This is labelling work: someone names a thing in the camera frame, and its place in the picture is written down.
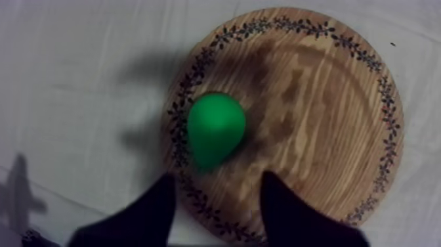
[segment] wet stain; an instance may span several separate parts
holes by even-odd
[[[299,93],[300,78],[303,75],[303,70],[293,70],[292,78],[289,87],[282,93],[282,101],[285,104],[289,104],[295,101],[296,96]]]

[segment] dark stain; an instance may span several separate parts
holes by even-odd
[[[282,101],[285,104],[292,103],[299,92],[299,79],[303,75],[303,70],[293,70],[289,87],[282,93]]]
[[[273,121],[271,124],[270,136],[268,137],[269,145],[274,146],[285,141],[292,135],[295,127],[293,112],[289,111],[281,122]]]

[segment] round wooden plate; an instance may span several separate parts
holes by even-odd
[[[207,92],[240,102],[247,135],[202,175],[191,166],[186,117]],[[163,160],[201,224],[228,242],[265,245],[264,170],[320,212],[358,225],[393,181],[402,123],[392,76],[359,34],[317,12],[265,9],[219,26],[192,50],[165,104]]]

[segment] black object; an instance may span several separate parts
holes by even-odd
[[[167,246],[175,194],[175,180],[166,174],[128,208],[80,228],[68,246]],[[270,247],[369,246],[359,230],[318,213],[271,172],[262,176],[261,211]]]

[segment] white cloth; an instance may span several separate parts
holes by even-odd
[[[63,244],[136,199],[162,171],[161,107],[190,49],[239,14],[280,6],[344,22],[386,62],[404,107],[404,154],[362,229],[373,246],[439,246],[439,0],[0,0],[0,184],[21,152],[45,204],[29,224]],[[182,209],[169,240],[221,243]]]

